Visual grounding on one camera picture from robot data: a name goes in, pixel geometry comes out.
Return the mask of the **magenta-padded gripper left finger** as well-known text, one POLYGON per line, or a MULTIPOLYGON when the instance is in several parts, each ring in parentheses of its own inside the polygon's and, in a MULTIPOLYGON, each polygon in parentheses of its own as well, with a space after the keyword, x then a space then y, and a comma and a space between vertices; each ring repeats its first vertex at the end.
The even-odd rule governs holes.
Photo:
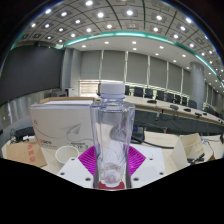
POLYGON ((94 146, 83 153, 73 146, 62 146, 57 150, 57 162, 61 166, 59 177, 84 188, 94 188, 97 171, 94 146))

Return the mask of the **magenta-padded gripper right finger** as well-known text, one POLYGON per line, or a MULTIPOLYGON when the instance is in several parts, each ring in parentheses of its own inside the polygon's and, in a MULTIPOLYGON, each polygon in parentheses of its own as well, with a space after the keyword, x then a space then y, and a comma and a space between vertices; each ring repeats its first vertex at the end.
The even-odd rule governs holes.
POLYGON ((131 145, 127 156, 126 187, 140 188, 166 176, 160 148, 131 145))

